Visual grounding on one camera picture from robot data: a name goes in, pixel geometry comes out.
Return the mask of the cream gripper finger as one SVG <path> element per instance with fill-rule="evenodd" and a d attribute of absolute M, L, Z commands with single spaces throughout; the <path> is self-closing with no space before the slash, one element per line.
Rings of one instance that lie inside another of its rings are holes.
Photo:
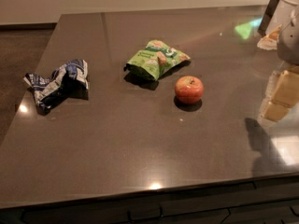
<path fill-rule="evenodd" d="M 278 48 L 278 36 L 281 30 L 281 26 L 276 27 L 268 35 L 262 37 L 257 44 L 259 49 L 264 50 L 276 50 Z"/>
<path fill-rule="evenodd" d="M 274 71 L 269 78 L 262 102 L 262 117 L 274 122 L 283 119 L 299 103 L 297 68 Z"/>

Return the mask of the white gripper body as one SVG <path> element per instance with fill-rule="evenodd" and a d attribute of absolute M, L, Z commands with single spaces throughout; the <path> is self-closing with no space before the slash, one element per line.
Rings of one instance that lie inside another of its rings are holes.
<path fill-rule="evenodd" d="M 299 7 L 295 7 L 281 26 L 278 36 L 278 57 L 299 65 Z"/>

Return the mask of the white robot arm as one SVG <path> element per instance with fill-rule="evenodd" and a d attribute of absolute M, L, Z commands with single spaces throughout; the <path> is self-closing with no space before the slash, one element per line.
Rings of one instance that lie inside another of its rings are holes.
<path fill-rule="evenodd" d="M 299 0 L 270 0 L 263 15 L 259 49 L 275 50 L 282 64 L 268 79 L 261 120 L 279 122 L 299 102 Z"/>

